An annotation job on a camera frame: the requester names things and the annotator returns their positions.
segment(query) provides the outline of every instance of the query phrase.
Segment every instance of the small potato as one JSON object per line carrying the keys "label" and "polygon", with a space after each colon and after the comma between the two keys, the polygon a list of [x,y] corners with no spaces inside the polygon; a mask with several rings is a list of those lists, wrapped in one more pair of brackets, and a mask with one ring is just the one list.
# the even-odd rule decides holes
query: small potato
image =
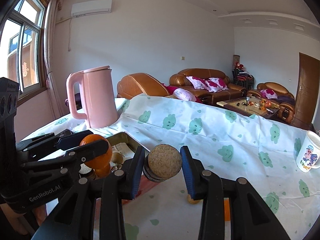
{"label": "small potato", "polygon": [[117,152],[113,153],[113,154],[112,154],[112,157],[111,157],[111,161],[112,161],[113,163],[116,163],[116,164],[121,164],[121,163],[123,163],[123,156],[122,156],[122,154],[121,154],[121,153],[117,153]]}
{"label": "small potato", "polygon": [[200,202],[200,200],[193,200],[190,196],[190,194],[188,194],[187,200],[190,204],[194,205]]}

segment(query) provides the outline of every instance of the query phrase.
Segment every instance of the leather sofa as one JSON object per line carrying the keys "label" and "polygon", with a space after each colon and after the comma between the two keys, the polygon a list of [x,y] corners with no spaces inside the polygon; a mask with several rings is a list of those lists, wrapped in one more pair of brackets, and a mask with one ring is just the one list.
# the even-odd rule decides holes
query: leather sofa
{"label": "leather sofa", "polygon": [[[288,96],[290,98],[294,99],[293,94],[291,94],[284,86],[275,83],[275,82],[266,82],[266,83],[259,83],[257,85],[257,89],[249,90],[247,95],[248,96],[255,96],[258,98],[261,98],[262,95],[260,93],[261,90],[264,89],[272,89],[274,92],[276,92],[277,96]],[[294,109],[295,105],[291,105],[289,103],[279,103],[275,100],[268,99],[269,101],[278,104],[279,105],[279,112],[278,117],[282,120],[284,120],[286,123],[291,123],[293,116],[294,116]]]}
{"label": "leather sofa", "polygon": [[[187,76],[195,76],[202,79],[209,79],[212,77],[222,78],[225,84],[228,86],[228,90],[222,90],[216,93],[209,92],[204,89],[195,89],[191,82],[186,78]],[[231,84],[230,78],[220,70],[206,69],[206,68],[188,68],[179,71],[179,73],[171,76],[170,85],[181,87],[190,91],[195,96],[199,97],[201,101],[206,105],[215,106],[217,102],[230,100],[234,98],[241,98],[246,95],[246,89],[244,87]]]}
{"label": "leather sofa", "polygon": [[124,76],[117,84],[117,92],[117,98],[126,99],[131,99],[142,93],[156,97],[170,96],[170,93],[158,80],[146,73]]}

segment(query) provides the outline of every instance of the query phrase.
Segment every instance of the pink floral pillow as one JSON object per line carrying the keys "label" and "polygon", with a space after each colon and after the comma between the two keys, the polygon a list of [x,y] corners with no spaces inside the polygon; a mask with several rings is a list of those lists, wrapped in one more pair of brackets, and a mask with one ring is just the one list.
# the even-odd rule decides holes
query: pink floral pillow
{"label": "pink floral pillow", "polygon": [[209,78],[209,80],[211,80],[212,82],[216,83],[219,87],[221,87],[221,90],[228,90],[228,87],[222,78]]}
{"label": "pink floral pillow", "polygon": [[215,93],[215,92],[221,91],[221,87],[219,87],[215,82],[213,82],[211,80],[206,80],[205,82],[208,85],[209,92]]}
{"label": "pink floral pillow", "polygon": [[264,98],[268,98],[268,99],[278,98],[276,92],[274,92],[272,89],[264,89],[264,90],[261,90],[260,93]]}
{"label": "pink floral pillow", "polygon": [[192,94],[191,92],[182,89],[182,88],[177,88],[174,92],[173,95],[175,95],[178,99],[183,100],[183,101],[192,101],[196,102],[196,96]]}
{"label": "pink floral pillow", "polygon": [[193,76],[189,76],[186,77],[191,84],[193,85],[193,87],[195,89],[205,89],[205,90],[209,90],[208,85],[206,84],[206,82],[201,79],[201,78],[197,78],[197,77],[193,77]]}

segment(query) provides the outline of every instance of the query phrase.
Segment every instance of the kettle lid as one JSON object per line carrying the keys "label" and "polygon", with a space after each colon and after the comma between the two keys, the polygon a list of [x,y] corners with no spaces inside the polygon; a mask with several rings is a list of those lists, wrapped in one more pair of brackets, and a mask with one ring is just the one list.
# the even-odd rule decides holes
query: kettle lid
{"label": "kettle lid", "polygon": [[98,71],[98,70],[102,70],[102,69],[108,69],[108,68],[110,68],[110,66],[94,67],[94,68],[89,68],[89,69],[83,70],[83,73],[89,73],[89,72]]}

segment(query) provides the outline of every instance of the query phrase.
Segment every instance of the white wall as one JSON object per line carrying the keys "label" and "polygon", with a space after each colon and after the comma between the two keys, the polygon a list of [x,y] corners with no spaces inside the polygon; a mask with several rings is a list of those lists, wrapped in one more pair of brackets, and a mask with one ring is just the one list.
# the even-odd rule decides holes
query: white wall
{"label": "white wall", "polygon": [[[89,0],[64,0],[57,19],[84,1]],[[112,68],[115,94],[118,81],[130,73],[146,72],[167,84],[185,68],[231,74],[233,27],[181,0],[112,0],[110,14],[74,18],[71,27],[70,52],[69,20],[57,24],[54,34],[53,69],[63,101],[70,73],[101,65]]]}
{"label": "white wall", "polygon": [[320,59],[320,43],[286,30],[235,27],[235,54],[240,55],[240,63],[254,76],[255,86],[276,82],[296,96],[299,52]]}
{"label": "white wall", "polygon": [[319,104],[317,106],[316,114],[313,117],[312,123],[313,123],[313,126],[316,129],[316,131],[319,131],[320,130],[320,107],[319,107]]}
{"label": "white wall", "polygon": [[21,141],[30,133],[53,120],[48,92],[44,91],[18,106],[17,115],[14,118],[16,141]]}

